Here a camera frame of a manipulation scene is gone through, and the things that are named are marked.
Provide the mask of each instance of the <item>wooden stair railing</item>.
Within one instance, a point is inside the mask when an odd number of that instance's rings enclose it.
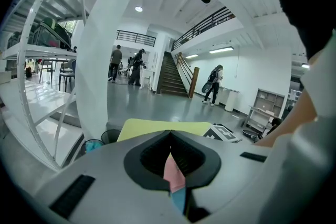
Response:
[[[191,69],[189,68],[188,64],[186,63],[186,61],[183,59],[182,57],[182,53],[179,52],[178,56],[176,56],[177,62],[176,62],[176,67],[177,69],[179,69],[178,65],[180,64],[181,66],[181,70],[183,71],[189,85],[189,92],[188,92],[188,96],[189,98],[192,98],[194,96],[194,92],[195,92],[195,87],[196,87],[196,82],[197,82],[197,78],[198,78],[198,73],[200,72],[200,68],[199,67],[195,67],[194,68],[194,72],[191,71]]]

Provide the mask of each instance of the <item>staircase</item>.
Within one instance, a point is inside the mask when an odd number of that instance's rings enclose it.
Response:
[[[160,72],[161,93],[188,97],[182,79],[170,52],[165,52]]]

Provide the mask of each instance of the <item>gray floor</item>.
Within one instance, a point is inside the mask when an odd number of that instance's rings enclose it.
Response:
[[[49,73],[43,72],[42,84],[58,89],[58,72],[54,73],[53,84],[49,83]],[[39,75],[33,75],[31,81],[39,81]],[[242,135],[241,122],[245,116],[230,113],[221,106],[204,105],[202,98],[194,95],[193,99],[169,94],[153,94],[147,88],[127,85],[125,78],[118,77],[116,83],[108,84],[108,125],[122,127],[127,119],[144,119],[173,122],[209,122],[221,123],[234,132],[240,143],[252,142]],[[72,103],[67,114],[77,116],[76,103]],[[55,172],[36,161],[6,129],[2,129],[0,156],[7,165],[13,181],[21,188],[34,194],[36,190]]]

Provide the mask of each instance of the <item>window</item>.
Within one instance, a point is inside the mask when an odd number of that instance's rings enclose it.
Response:
[[[60,26],[62,26],[63,28],[65,28],[66,31],[68,31],[69,33],[73,33],[75,26],[76,26],[76,20],[69,20],[67,22],[61,22],[59,23]]]

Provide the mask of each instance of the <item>pink paper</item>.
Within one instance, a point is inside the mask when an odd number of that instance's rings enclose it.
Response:
[[[172,193],[185,187],[185,177],[178,168],[173,157],[168,157],[164,166],[163,178],[170,183]]]

